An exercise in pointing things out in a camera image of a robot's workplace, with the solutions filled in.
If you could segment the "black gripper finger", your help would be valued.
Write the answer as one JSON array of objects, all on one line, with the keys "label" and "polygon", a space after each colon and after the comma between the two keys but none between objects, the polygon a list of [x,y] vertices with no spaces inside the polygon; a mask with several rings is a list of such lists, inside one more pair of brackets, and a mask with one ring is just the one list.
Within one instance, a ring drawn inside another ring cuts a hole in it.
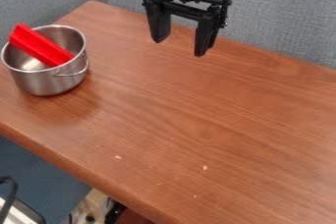
[{"label": "black gripper finger", "polygon": [[195,55],[201,57],[212,48],[217,35],[217,21],[215,18],[203,17],[196,29]]},{"label": "black gripper finger", "polygon": [[161,4],[147,2],[145,14],[152,39],[160,43],[171,34],[171,13]]}]

